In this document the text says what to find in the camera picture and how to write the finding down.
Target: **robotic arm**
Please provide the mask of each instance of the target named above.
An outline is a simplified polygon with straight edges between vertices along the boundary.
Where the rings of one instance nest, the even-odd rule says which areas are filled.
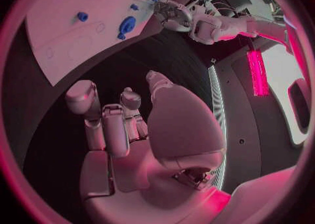
[[[251,16],[213,16],[208,14],[204,6],[193,4],[185,7],[171,0],[158,0],[154,13],[165,28],[188,32],[199,43],[214,44],[220,40],[233,39],[238,34],[247,37],[259,35],[282,43],[291,51],[286,27],[273,22],[259,21]]]

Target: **pink light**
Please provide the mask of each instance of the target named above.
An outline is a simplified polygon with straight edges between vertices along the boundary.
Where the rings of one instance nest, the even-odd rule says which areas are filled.
[[[267,75],[260,50],[247,52],[251,79],[255,96],[267,96],[269,94]]]

